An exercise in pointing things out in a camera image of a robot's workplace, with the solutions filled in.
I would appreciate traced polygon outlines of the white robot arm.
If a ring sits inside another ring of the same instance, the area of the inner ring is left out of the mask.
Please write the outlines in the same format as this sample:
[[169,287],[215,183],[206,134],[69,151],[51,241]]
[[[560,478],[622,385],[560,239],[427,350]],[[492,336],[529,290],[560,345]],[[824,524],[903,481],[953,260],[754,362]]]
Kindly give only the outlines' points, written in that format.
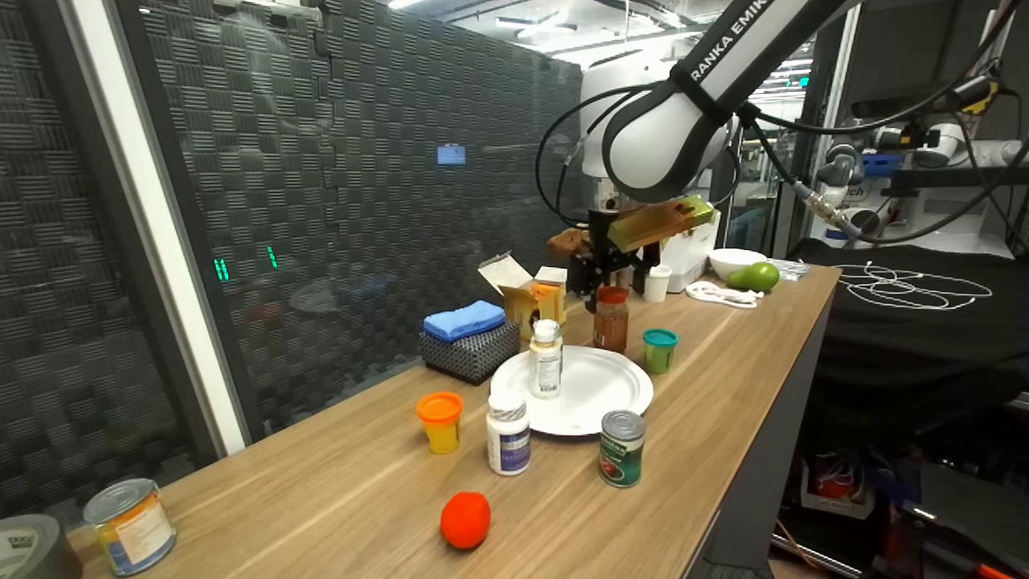
[[702,40],[602,128],[602,170],[633,198],[605,241],[633,253],[698,226],[680,197],[713,159],[713,134],[850,0],[732,0]]

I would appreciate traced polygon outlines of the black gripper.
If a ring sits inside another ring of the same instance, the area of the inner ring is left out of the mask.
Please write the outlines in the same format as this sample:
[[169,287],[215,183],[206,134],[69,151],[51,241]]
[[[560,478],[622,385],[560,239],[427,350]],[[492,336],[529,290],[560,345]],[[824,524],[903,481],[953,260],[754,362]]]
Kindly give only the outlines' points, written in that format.
[[644,287],[655,267],[655,248],[644,241],[644,215],[638,209],[591,209],[586,217],[586,244],[573,253],[573,290],[596,291],[602,287]]

